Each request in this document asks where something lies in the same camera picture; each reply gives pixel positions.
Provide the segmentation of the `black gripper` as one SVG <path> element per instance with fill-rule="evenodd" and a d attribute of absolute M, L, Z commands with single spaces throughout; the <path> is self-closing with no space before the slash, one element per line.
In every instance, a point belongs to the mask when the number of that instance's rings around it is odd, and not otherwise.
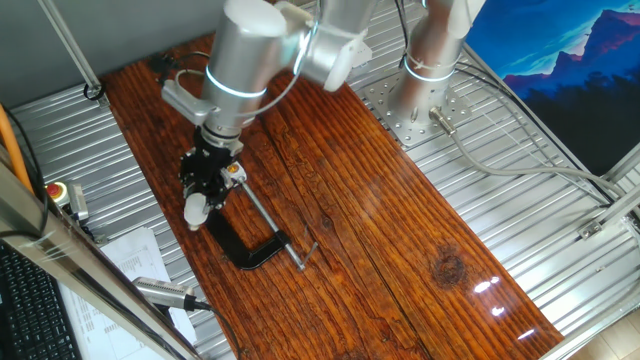
<path fill-rule="evenodd" d="M 220 209 L 236 185 L 227 166 L 239 156 L 244 144 L 238 136 L 220 137 L 204 126 L 195 130 L 193 140 L 194 148 L 181 157 L 179 179 L 183 197 L 187 199 L 194 192 L 198 175 L 214 175 L 207 185 L 207 205 Z"/>

